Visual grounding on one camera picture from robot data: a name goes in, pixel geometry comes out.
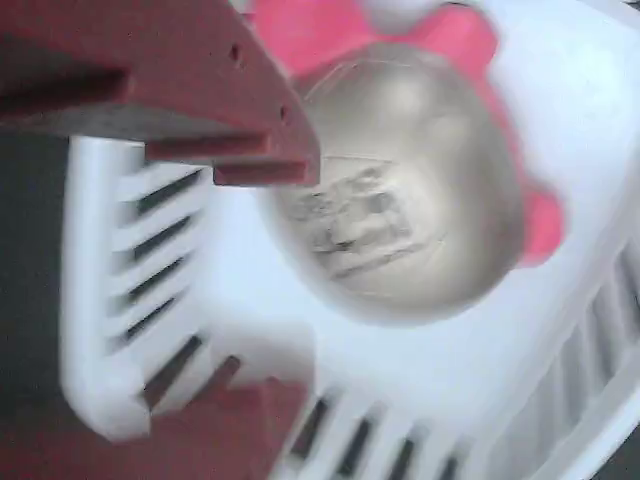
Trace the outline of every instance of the vent slot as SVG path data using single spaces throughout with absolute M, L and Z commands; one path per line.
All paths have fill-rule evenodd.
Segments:
M 533 415 L 536 404 L 531 400 L 520 410 L 514 420 L 511 422 L 509 429 L 506 433 L 508 448 L 508 463 L 507 468 L 509 472 L 508 478 L 524 478 L 526 473 L 533 468 L 536 455 L 536 434 L 533 425 Z M 445 473 L 449 473 L 453 470 L 453 474 L 457 471 L 457 456 L 450 456 L 447 459 L 445 466 L 442 469 L 441 476 L 438 479 L 443 478 L 455 478 L 445 476 Z
M 580 319 L 577 334 L 580 338 L 582 358 L 580 368 L 585 379 L 585 390 L 588 400 L 598 396 L 606 385 L 606 379 L 602 375 L 600 353 L 596 341 L 595 318 L 588 310 Z
M 179 222 L 171 225 L 169 228 L 142 242 L 140 245 L 137 245 L 133 249 L 133 261 L 139 262 L 140 260 L 144 259 L 156 248 L 160 247 L 167 241 L 171 240 L 173 237 L 177 236 L 180 232 L 185 230 L 191 224 L 192 220 L 193 215 L 185 217 Z
M 370 440 L 373 421 L 363 418 L 358 425 L 344 457 L 338 464 L 336 475 L 342 478 L 354 478 L 362 461 L 364 450 Z
M 143 397 L 150 410 L 153 410 L 160 400 L 162 400 L 162 397 L 167 393 L 169 387 L 171 387 L 178 376 L 180 376 L 189 360 L 191 360 L 200 347 L 202 347 L 202 344 L 202 339 L 197 335 L 193 335 L 173 358 L 147 382 Z
M 408 480 L 417 449 L 418 442 L 415 438 L 405 438 L 398 450 L 398 456 L 389 471 L 387 480 Z
M 535 444 L 533 445 L 533 458 L 537 465 L 542 465 L 546 462 L 549 455 L 553 451 L 558 438 L 557 438 L 557 407 L 555 404 L 555 389 L 554 389 L 554 369 L 553 366 L 546 373 L 541 380 L 534 396 L 530 402 L 533 402 L 534 418 L 537 423 L 537 431 Z M 509 449 L 508 443 L 504 444 L 505 449 Z M 504 456 L 505 463 L 509 463 L 510 455 Z
M 142 282 L 136 288 L 131 290 L 129 292 L 129 294 L 128 294 L 129 304 L 137 302 L 148 291 L 152 290 L 157 285 L 162 283 L 167 277 L 169 277 L 174 271 L 176 271 L 178 269 L 178 267 L 180 267 L 180 265 L 182 265 L 183 262 L 188 260 L 188 258 L 189 258 L 188 256 L 179 258 L 178 260 L 176 260 L 175 262 L 173 262 L 170 265 L 167 265 L 162 270 L 160 270 L 158 273 L 156 273 L 155 275 L 153 275 L 149 279 L 147 279 L 144 282 Z
M 638 300 L 638 287 L 640 287 L 638 279 L 638 270 L 634 266 L 638 266 L 637 255 L 633 245 L 628 246 L 620 254 L 618 268 L 620 271 L 619 278 L 624 283 L 624 289 L 628 292 L 630 315 L 633 321 L 633 329 L 636 336 L 640 332 L 640 301 Z
M 229 356 L 216 368 L 211 379 L 191 400 L 190 405 L 194 404 L 211 404 L 216 400 L 211 400 L 216 393 L 224 391 L 233 380 L 233 377 L 242 367 L 242 361 L 235 356 Z
M 318 434 L 325 424 L 327 416 L 332 408 L 333 401 L 327 397 L 321 397 L 313 407 L 313 410 L 307 417 L 296 441 L 291 447 L 291 455 L 295 458 L 305 461 L 313 452 L 313 446 L 316 443 Z
M 196 170 L 180 180 L 170 183 L 159 190 L 138 200 L 138 215 L 143 216 L 172 197 L 188 190 L 198 183 L 202 170 Z
M 456 480 L 456 478 L 458 478 L 459 467 L 460 460 L 458 459 L 458 455 L 450 455 L 442 469 L 442 473 L 438 477 L 438 480 Z
M 628 262 L 619 256 L 593 301 L 598 347 L 602 351 L 607 379 L 622 366 L 640 335 L 636 320 L 638 306 L 628 268 Z
M 561 354 L 566 412 L 572 427 L 580 422 L 589 401 L 584 357 L 582 332 L 576 328 L 565 343 Z
M 146 329 L 148 326 L 152 325 L 156 320 L 159 319 L 159 317 L 162 316 L 164 312 L 169 310 L 169 308 L 180 298 L 182 298 L 182 294 L 177 295 L 173 298 L 170 298 L 169 300 L 164 302 L 162 305 L 160 305 L 158 308 L 156 308 L 153 312 L 151 312 L 149 315 L 147 315 L 138 323 L 136 323 L 134 326 L 129 328 L 125 333 L 125 338 L 127 339 L 127 341 L 131 341 L 141 331 Z
M 616 373 L 616 365 L 613 348 L 608 340 L 609 332 L 607 332 L 607 319 L 603 316 L 604 312 L 602 312 L 598 298 L 599 297 L 596 297 L 591 305 L 591 309 L 588 313 L 590 318 L 587 320 L 593 322 L 593 331 L 596 334 L 595 343 L 598 351 L 600 371 L 605 379 L 605 383 L 608 383 Z

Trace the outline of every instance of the white plastic crate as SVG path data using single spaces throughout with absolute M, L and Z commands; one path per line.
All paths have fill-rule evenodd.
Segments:
M 112 438 L 146 431 L 145 384 L 202 344 L 154 411 L 179 408 L 230 355 L 243 360 L 234 382 L 315 378 L 274 480 L 580 480 L 600 467 L 640 419 L 629 280 L 640 274 L 640 36 L 577 0 L 476 3 L 501 37 L 492 78 L 529 165 L 566 202 L 558 253 L 453 318 L 380 327 L 309 288 L 267 192 L 210 187 L 206 169 L 181 182 L 194 169 L 76 140 L 62 352 L 67 396 L 88 424 Z M 148 197 L 156 205 L 141 213 Z M 292 454 L 318 399 L 327 413 L 312 448 Z

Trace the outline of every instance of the dark red plastic piece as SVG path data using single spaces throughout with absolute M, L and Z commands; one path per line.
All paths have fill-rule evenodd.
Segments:
M 221 184 L 317 180 L 287 81 L 228 0 L 0 0 L 0 127 L 144 141 Z
M 267 381 L 209 388 L 151 436 L 111 444 L 58 410 L 0 424 L 0 478 L 11 480 L 266 480 L 306 396 Z

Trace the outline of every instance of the pink plastic object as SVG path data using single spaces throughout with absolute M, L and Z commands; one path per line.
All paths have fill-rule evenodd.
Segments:
M 294 78 L 374 43 L 403 43 L 444 57 L 484 101 L 518 166 L 527 221 L 521 263 L 544 261 L 558 248 L 564 233 L 563 211 L 557 198 L 524 168 L 518 135 L 487 79 L 498 41 L 479 11 L 446 5 L 403 35 L 376 32 L 352 0 L 259 0 L 253 19 L 266 49 Z

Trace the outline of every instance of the shiny reflective surface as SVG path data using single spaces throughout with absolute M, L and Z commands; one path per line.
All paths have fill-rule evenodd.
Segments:
M 334 291 L 443 312 L 487 293 L 522 252 L 522 194 L 501 131 L 440 59 L 375 45 L 300 82 L 321 183 L 275 194 L 285 242 Z

